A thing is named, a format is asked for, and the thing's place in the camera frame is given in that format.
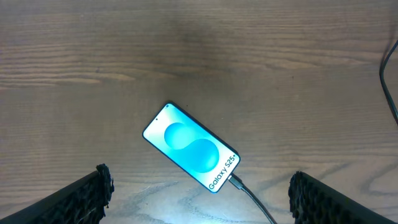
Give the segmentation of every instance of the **smartphone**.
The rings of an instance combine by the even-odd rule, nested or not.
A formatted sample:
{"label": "smartphone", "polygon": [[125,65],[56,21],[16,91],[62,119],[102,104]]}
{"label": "smartphone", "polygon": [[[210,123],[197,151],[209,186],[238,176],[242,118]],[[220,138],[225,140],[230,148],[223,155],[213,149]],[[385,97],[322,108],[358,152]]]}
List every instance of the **smartphone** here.
{"label": "smartphone", "polygon": [[232,147],[172,102],[164,105],[142,136],[212,193],[220,190],[241,160]]}

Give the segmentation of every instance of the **wooden table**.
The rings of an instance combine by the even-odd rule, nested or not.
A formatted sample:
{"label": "wooden table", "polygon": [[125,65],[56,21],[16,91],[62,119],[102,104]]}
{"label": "wooden table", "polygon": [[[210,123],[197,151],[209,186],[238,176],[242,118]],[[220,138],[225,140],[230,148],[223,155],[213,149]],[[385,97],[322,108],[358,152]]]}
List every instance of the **wooden table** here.
{"label": "wooden table", "polygon": [[[379,82],[395,0],[0,1],[0,218],[109,165],[101,223],[267,223],[141,132],[174,100],[238,150],[279,223],[302,170],[398,222],[398,127]],[[398,54],[386,83],[398,102]]]}

